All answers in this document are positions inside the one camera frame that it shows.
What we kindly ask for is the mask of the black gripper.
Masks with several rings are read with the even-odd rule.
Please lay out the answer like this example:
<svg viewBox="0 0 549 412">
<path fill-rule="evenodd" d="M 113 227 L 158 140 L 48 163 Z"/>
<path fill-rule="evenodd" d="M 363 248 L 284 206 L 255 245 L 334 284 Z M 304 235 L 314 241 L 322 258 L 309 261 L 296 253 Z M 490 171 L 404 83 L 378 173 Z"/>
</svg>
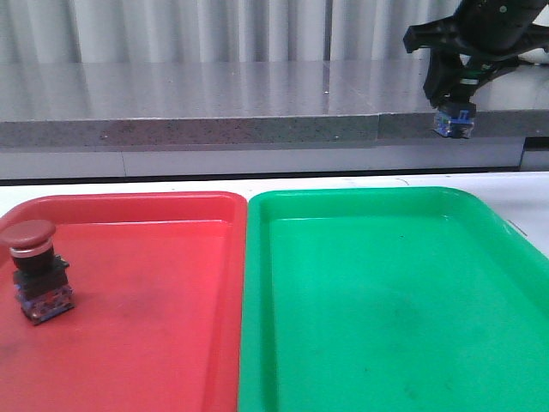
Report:
<svg viewBox="0 0 549 412">
<path fill-rule="evenodd" d="M 462 1 L 451 16 L 414 25 L 403 43 L 408 53 L 431 49 L 423 90 L 432 107 L 439 107 L 460 79 L 460 55 L 469 56 L 469 74 L 479 88 L 515 71 L 517 57 L 548 47 L 548 27 L 534 23 L 547 1 L 485 0 Z M 507 58 L 489 61 L 483 58 Z"/>
</svg>

